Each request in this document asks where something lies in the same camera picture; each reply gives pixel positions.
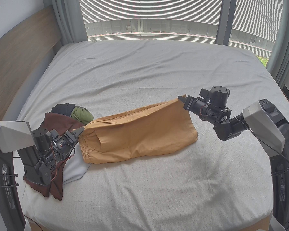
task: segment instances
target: gray curtain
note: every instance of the gray curtain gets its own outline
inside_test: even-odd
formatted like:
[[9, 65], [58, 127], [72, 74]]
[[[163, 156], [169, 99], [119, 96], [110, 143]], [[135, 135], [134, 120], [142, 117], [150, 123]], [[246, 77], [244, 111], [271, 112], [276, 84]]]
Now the gray curtain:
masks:
[[62, 34], [62, 44], [88, 41], [79, 0], [43, 0], [52, 5]]
[[289, 0], [284, 0], [282, 20], [267, 70], [282, 88], [289, 70]]

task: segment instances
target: wooden headboard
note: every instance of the wooden headboard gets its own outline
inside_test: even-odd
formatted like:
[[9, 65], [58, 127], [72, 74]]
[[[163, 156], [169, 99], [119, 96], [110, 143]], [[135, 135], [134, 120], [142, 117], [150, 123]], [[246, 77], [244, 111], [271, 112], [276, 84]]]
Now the wooden headboard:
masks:
[[19, 87], [60, 39], [52, 6], [33, 14], [0, 38], [0, 120]]

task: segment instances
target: mattress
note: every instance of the mattress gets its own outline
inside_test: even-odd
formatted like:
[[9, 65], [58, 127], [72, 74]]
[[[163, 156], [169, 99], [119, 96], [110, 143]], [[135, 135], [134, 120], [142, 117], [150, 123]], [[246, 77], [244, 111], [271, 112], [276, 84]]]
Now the mattress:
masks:
[[[214, 85], [231, 91], [232, 116], [257, 100], [289, 121], [289, 103], [257, 57], [243, 49], [167, 40], [81, 42], [63, 46], [25, 103], [19, 119], [37, 128], [58, 103], [76, 103], [95, 118]], [[52, 230], [238, 230], [273, 209], [270, 162], [245, 131], [220, 141], [213, 125], [190, 114], [198, 141], [178, 152], [91, 164], [43, 197], [21, 178], [23, 213]], [[21, 162], [15, 171], [23, 174]]]

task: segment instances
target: rolled green garment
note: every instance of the rolled green garment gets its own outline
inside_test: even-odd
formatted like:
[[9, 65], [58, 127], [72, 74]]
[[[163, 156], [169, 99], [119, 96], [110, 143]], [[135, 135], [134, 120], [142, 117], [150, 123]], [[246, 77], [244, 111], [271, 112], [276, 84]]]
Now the rolled green garment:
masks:
[[87, 125], [89, 122], [93, 121], [94, 117], [93, 115], [83, 107], [76, 106], [72, 113], [71, 118], [80, 121], [81, 123]]

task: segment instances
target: green grass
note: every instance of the green grass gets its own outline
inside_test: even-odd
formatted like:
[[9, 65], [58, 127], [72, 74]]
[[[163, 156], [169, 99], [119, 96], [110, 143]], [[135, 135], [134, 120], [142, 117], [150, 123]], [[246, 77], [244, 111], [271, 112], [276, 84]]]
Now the green grass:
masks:
[[259, 60], [262, 62], [263, 66], [267, 65], [267, 61], [269, 60], [266, 57], [262, 57], [262, 56], [257, 56], [259, 58]]

